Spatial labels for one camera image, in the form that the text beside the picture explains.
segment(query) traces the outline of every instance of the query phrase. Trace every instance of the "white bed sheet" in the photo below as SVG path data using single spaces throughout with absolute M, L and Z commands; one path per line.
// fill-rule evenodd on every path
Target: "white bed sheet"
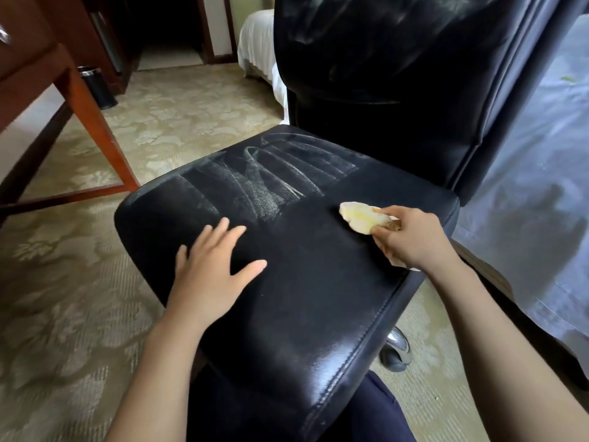
M 252 65 L 259 69 L 272 84 L 274 97 L 284 108 L 281 124 L 289 123 L 286 86 L 276 66 L 274 56 L 274 9 L 259 10 L 243 23 L 239 33 L 237 61 L 248 75 L 254 75 Z
M 589 378 L 589 16 L 556 54 L 453 235 Z

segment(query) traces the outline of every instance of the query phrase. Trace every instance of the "black trash can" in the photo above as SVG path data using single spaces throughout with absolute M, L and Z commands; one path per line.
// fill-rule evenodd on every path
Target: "black trash can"
M 96 68 L 95 66 L 78 66 L 78 71 L 90 89 L 100 110 L 105 110 L 118 104 L 110 88 L 108 88 L 107 82 L 102 77 L 100 68 Z

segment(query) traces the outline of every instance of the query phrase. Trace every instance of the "floral carpet pattern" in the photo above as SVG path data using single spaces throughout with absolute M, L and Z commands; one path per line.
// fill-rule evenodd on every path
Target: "floral carpet pattern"
M 237 65 L 133 75 L 104 112 L 140 183 L 278 124 L 271 87 Z M 117 180 L 72 118 L 25 198 Z M 100 441 L 162 312 L 120 243 L 125 194 L 13 215 L 0 229 L 0 442 Z M 399 322 L 414 350 L 401 374 L 372 366 L 418 441 L 485 441 L 455 337 L 424 283 Z

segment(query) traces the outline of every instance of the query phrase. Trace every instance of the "hand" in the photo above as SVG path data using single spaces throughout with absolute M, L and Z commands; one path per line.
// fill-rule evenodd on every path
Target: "hand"
M 175 280 L 163 319 L 180 326 L 182 333 L 200 338 L 266 268 L 266 260 L 256 260 L 239 273 L 230 274 L 233 248 L 246 227 L 228 228 L 229 219 L 225 217 L 215 229 L 207 225 L 192 245 L 190 256 L 186 245 L 181 245 L 176 254 Z
M 445 269 L 448 263 L 460 262 L 436 215 L 404 206 L 389 206 L 376 212 L 393 215 L 401 221 L 398 231 L 380 226 L 371 230 L 376 244 L 387 257 L 401 259 L 407 267 L 418 268 L 429 275 Z

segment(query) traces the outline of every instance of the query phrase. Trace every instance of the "right forearm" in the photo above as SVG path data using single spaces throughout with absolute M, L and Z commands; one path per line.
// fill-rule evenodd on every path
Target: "right forearm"
M 482 286 L 451 261 L 428 274 L 454 328 L 468 383 L 491 440 L 581 440 L 589 417 Z

